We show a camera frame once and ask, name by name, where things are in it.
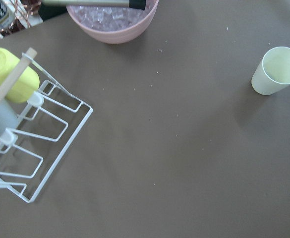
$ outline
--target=white wire rack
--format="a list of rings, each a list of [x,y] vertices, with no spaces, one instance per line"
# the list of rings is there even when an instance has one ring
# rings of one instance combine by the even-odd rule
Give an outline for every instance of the white wire rack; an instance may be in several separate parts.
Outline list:
[[[0,136],[0,188],[28,203],[37,198],[93,111],[31,60],[47,79],[18,115],[18,127],[6,128]]]

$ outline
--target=pink bowl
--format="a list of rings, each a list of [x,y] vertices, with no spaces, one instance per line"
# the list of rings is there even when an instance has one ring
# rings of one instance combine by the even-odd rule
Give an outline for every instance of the pink bowl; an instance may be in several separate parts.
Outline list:
[[[86,32],[88,35],[90,35],[94,39],[104,42],[104,43],[108,43],[108,44],[120,44],[120,43],[125,43],[125,42],[135,39],[137,36],[139,36],[141,33],[143,33],[146,30],[146,28],[149,26],[150,22],[152,21],[156,13],[158,2],[159,0],[154,0],[155,4],[153,6],[153,9],[151,9],[151,11],[148,13],[147,16],[145,16],[145,18],[137,22],[135,25],[127,27],[123,30],[107,31],[107,32],[94,30],[94,29],[84,26],[77,20],[71,7],[67,6],[66,9],[70,17],[73,19],[73,21],[76,24],[78,24],[84,32]]]

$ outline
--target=table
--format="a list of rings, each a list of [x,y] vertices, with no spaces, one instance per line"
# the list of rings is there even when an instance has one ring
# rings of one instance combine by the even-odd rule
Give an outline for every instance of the table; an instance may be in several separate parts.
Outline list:
[[[0,40],[94,108],[34,203],[0,190],[0,238],[290,238],[290,87],[257,94],[290,47],[290,0],[161,0],[107,45],[63,14]]]

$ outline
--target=cup rim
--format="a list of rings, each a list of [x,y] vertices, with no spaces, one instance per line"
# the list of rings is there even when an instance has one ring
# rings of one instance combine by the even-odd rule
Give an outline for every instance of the cup rim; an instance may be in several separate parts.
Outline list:
[[[290,83],[282,83],[282,82],[278,82],[278,81],[275,81],[274,79],[272,79],[267,73],[266,73],[266,70],[265,70],[265,67],[264,67],[264,60],[265,60],[265,57],[267,56],[267,54],[270,52],[270,51],[273,51],[273,50],[276,50],[276,49],[280,49],[280,48],[284,48],[284,49],[288,49],[290,50],[290,47],[287,47],[287,46],[277,46],[277,47],[274,47],[274,48],[271,48],[270,50],[268,50],[264,56],[263,56],[263,59],[262,59],[262,68],[263,68],[263,71],[265,73],[265,75],[270,79],[272,80],[273,82],[275,83],[278,83],[278,84],[281,84],[281,85],[290,85]]]
[[[132,26],[129,26],[127,28],[124,28],[124,29],[121,29],[121,30],[117,30],[117,31],[100,31],[100,30],[95,30],[95,29],[92,29],[92,28],[89,28],[85,25],[83,25],[82,23],[80,23],[73,15],[73,12],[71,10],[71,6],[70,5],[67,5],[66,6],[66,10],[67,12],[69,13],[70,17],[72,18],[73,21],[75,21],[76,24],[78,24],[81,28],[87,30],[87,31],[91,31],[91,32],[95,32],[95,33],[98,33],[98,34],[105,34],[105,35],[110,35],[110,34],[113,34],[113,33],[123,33],[125,31],[128,31],[130,30],[131,28],[133,27],[137,27],[138,25],[140,25],[142,22],[144,22],[146,19],[148,19],[150,17],[150,15],[153,13],[153,11],[157,8],[157,5],[158,5],[158,2],[159,0],[156,0],[153,8],[150,10],[150,12],[140,21],[138,21],[136,24],[132,25]]]

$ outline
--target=yellow cup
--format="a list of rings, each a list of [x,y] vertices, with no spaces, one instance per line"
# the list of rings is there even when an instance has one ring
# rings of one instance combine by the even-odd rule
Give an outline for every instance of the yellow cup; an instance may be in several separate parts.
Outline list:
[[[18,57],[6,49],[0,48],[0,85],[5,81],[18,62]],[[23,103],[39,88],[39,84],[38,74],[32,68],[27,67],[7,93],[6,98],[14,103]]]

